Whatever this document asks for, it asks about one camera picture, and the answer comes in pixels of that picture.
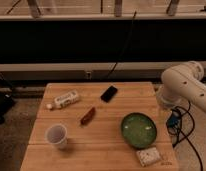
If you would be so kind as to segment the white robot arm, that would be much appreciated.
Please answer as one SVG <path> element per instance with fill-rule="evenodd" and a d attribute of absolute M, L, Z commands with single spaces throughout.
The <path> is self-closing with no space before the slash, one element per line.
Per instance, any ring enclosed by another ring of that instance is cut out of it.
<path fill-rule="evenodd" d="M 169 109 L 187 99 L 206 113 L 206 85 L 203 66 L 196 61 L 189 61 L 172 66 L 161 74 L 162 85 L 156 92 L 156 98 L 162 108 Z"/>

